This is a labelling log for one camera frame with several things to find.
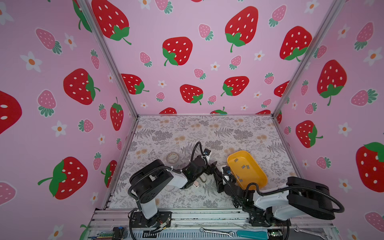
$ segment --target wrench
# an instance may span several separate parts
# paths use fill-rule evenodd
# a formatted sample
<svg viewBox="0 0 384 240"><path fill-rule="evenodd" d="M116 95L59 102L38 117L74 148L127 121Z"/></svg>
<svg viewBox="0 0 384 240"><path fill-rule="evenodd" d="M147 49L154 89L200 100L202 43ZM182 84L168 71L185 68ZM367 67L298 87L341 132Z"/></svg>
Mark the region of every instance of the wrench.
<svg viewBox="0 0 384 240"><path fill-rule="evenodd" d="M209 233L223 234L223 235L228 235L229 237L234 237L235 236L235 233L233 231L223 232L223 231L217 231L217 230L209 230L209 229L205 229L203 227L200 228L200 232L209 232Z"/></svg>
<svg viewBox="0 0 384 240"><path fill-rule="evenodd" d="M317 232L311 232L311 231L308 231L308 230L304 230L304 229L298 228L296 224L295 224L295 231L296 232L308 233L308 234L311 234L311 235L315 235L315 236L321 237L322 239L328 240L327 235L325 233L323 233L323 232L322 233L317 233Z"/></svg>

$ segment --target pink wall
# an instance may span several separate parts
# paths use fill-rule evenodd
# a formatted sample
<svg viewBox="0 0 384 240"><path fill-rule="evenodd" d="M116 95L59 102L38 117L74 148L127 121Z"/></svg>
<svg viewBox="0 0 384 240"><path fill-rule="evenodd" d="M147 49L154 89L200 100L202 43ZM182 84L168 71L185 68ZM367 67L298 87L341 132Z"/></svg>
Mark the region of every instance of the pink wall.
<svg viewBox="0 0 384 240"><path fill-rule="evenodd" d="M343 239L384 239L383 10L383 1L348 1L321 43L325 53L320 47L282 109L280 127L304 177L345 206L333 221ZM329 83L336 87L326 91ZM314 144L313 126L323 136Z"/></svg>
<svg viewBox="0 0 384 240"><path fill-rule="evenodd" d="M232 114L273 111L278 91L285 89L298 65L295 58L284 58L291 48L299 47L298 52L309 45L332 2L89 1L139 114L159 114L166 108L177 113L210 113L223 107ZM238 32L242 36L235 39L232 34ZM233 96L224 93L223 84L231 87L236 79L240 86L227 89Z"/></svg>
<svg viewBox="0 0 384 240"><path fill-rule="evenodd" d="M116 82L108 79L110 70L93 34L83 24L79 30L72 1L6 0L0 10L1 238L16 234L30 239L79 239L85 229L80 226L87 225L94 209L102 207L107 187L101 170L105 172L112 160L119 159L117 139L125 144L133 118ZM37 28L51 33L38 30L47 47L36 35ZM59 55L52 50L55 41ZM76 69L84 70L70 75ZM94 101L90 79L83 79L87 74L100 89ZM110 118L116 97L124 113L118 131ZM105 106L101 114L99 104ZM86 119L93 128L85 121L82 132L78 125ZM95 170L97 152L101 162ZM49 177L54 179L38 185Z"/></svg>

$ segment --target teal handle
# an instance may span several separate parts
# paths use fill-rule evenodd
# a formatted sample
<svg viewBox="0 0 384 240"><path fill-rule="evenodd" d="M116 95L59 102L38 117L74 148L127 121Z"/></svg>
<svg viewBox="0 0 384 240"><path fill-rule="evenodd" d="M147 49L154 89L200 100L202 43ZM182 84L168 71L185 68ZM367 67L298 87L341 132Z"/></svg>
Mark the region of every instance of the teal handle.
<svg viewBox="0 0 384 240"><path fill-rule="evenodd" d="M250 239L257 239L257 240L268 240L268 234L267 232L258 231L246 231L246 230L238 230L237 235L240 237L246 237Z"/></svg>

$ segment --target white flower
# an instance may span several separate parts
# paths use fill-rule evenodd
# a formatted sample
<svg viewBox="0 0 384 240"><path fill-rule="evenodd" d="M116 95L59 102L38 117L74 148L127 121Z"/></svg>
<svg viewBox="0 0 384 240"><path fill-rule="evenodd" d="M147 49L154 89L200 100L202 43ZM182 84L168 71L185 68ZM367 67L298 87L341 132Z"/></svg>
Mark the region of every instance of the white flower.
<svg viewBox="0 0 384 240"><path fill-rule="evenodd" d="M255 60L259 60L259 61L261 61L261 60L262 60L262 57L264 57L264 56L265 56L265 54L263 53L262 50L260 50L260 52L255 53Z"/></svg>
<svg viewBox="0 0 384 240"><path fill-rule="evenodd" d="M359 240L357 232L352 232L351 230L349 230L349 228L347 228L347 231L348 231L348 239Z"/></svg>
<svg viewBox="0 0 384 240"><path fill-rule="evenodd" d="M261 95L263 95L262 93L260 93L260 91L258 91L257 93L254 93L253 94L254 96L254 98L259 98Z"/></svg>
<svg viewBox="0 0 384 240"><path fill-rule="evenodd" d="M211 64L211 70L215 70L217 71L217 69L220 67L219 64L217 64L217 62L214 62L214 64Z"/></svg>
<svg viewBox="0 0 384 240"><path fill-rule="evenodd" d="M308 70L308 68L310 67L311 65L311 62L307 63L307 65L305 66L305 70Z"/></svg>
<svg viewBox="0 0 384 240"><path fill-rule="evenodd" d="M68 36L68 34L64 33L66 40L64 40L65 44L69 45L71 50L73 51L73 48L77 47L77 45L73 41L73 36Z"/></svg>
<svg viewBox="0 0 384 240"><path fill-rule="evenodd" d="M340 38L345 38L350 28L350 26L344 24L343 28L338 31L339 36L337 37L337 40L339 40Z"/></svg>
<svg viewBox="0 0 384 240"><path fill-rule="evenodd" d="M348 127L348 123L344 123L344 125L339 125L339 134L344 134L344 136L348 136L348 132L352 131L352 128Z"/></svg>
<svg viewBox="0 0 384 240"><path fill-rule="evenodd" d="M149 10L149 4L151 3L151 0L139 0L139 3L141 3L141 9L146 8Z"/></svg>
<svg viewBox="0 0 384 240"><path fill-rule="evenodd" d="M348 179L342 180L339 178L339 182L339 188L344 189L345 192L348 192L348 189L352 189L352 187L348 184Z"/></svg>
<svg viewBox="0 0 384 240"><path fill-rule="evenodd" d="M31 51L28 52L28 56L20 55L23 61L26 62L26 69L31 70L35 69L37 72L40 72L40 65L43 63L40 59L36 59Z"/></svg>
<svg viewBox="0 0 384 240"><path fill-rule="evenodd" d="M294 102L292 103L292 109L296 110L296 107L297 107L297 102L294 101Z"/></svg>
<svg viewBox="0 0 384 240"><path fill-rule="evenodd" d="M13 18L11 17L11 15L9 15L7 12L6 12L7 8L5 6L5 3L3 2L0 2L0 24L1 25L4 25L5 24L5 21L8 20L8 21L13 21Z"/></svg>
<svg viewBox="0 0 384 240"><path fill-rule="evenodd" d="M309 167L307 160L303 160L303 167L305 167L305 170Z"/></svg>
<svg viewBox="0 0 384 240"><path fill-rule="evenodd" d="M66 124L61 124L60 121L57 121L56 126L51 127L53 131L56 131L56 137L60 135L65 135L65 129L67 128Z"/></svg>
<svg viewBox="0 0 384 240"><path fill-rule="evenodd" d="M64 227L64 224L61 225L60 227L55 225L55 227L53 228L53 233L49 235L48 239L56 240L57 238L61 237L63 235L63 227Z"/></svg>
<svg viewBox="0 0 384 240"><path fill-rule="evenodd" d="M109 81L110 83L113 83L113 76L112 76L112 73L109 73L107 77L108 77L108 81Z"/></svg>
<svg viewBox="0 0 384 240"><path fill-rule="evenodd" d="M105 143L105 136L103 136L103 134L100 133L100 137L98 137L97 140L99 140L99 145L101 145Z"/></svg>
<svg viewBox="0 0 384 240"><path fill-rule="evenodd" d="M320 3L317 2L317 0L312 0L310 2L307 2L307 8L305 9L304 13L313 13L313 10L318 7Z"/></svg>
<svg viewBox="0 0 384 240"><path fill-rule="evenodd" d="M363 62L368 62L369 66L372 66L374 64L375 61L377 60L380 60L383 58L383 56L380 54L381 52L381 48L382 47L379 47L378 49L376 49L375 51L373 50L369 50L368 51L368 57L366 57Z"/></svg>
<svg viewBox="0 0 384 240"><path fill-rule="evenodd" d="M375 0L365 0L364 5L368 4L368 6L372 6Z"/></svg>
<svg viewBox="0 0 384 240"><path fill-rule="evenodd" d="M159 84L158 84L158 86L160 86L160 87L164 88L164 87L166 86L166 83L165 83L165 81L159 81Z"/></svg>
<svg viewBox="0 0 384 240"><path fill-rule="evenodd" d="M97 195L99 195L98 192L93 192L93 195L90 199L90 201L92 202L92 205L97 201Z"/></svg>

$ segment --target yellow tray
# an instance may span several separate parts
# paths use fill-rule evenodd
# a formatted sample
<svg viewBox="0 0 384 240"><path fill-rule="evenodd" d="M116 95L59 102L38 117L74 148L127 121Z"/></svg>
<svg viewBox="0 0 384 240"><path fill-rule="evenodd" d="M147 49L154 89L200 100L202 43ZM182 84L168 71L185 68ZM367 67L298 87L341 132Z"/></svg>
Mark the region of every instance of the yellow tray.
<svg viewBox="0 0 384 240"><path fill-rule="evenodd" d="M235 152L228 156L227 163L242 189L251 182L257 183L260 189L267 185L267 176L249 152ZM256 190L256 186L252 185L249 190Z"/></svg>

